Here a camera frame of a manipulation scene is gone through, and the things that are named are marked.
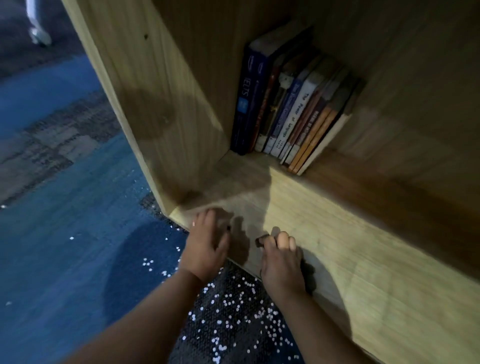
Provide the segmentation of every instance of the wooden shelf panel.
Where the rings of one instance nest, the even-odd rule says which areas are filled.
[[[321,174],[315,169],[322,166],[313,168],[314,175]],[[188,228],[206,207],[220,207],[232,219],[231,258],[257,276],[260,252],[254,239],[274,227],[295,236],[315,268],[317,301],[380,360],[473,363],[478,358],[477,282],[327,198],[308,174],[291,176],[267,155],[228,152],[205,188],[170,218]]]

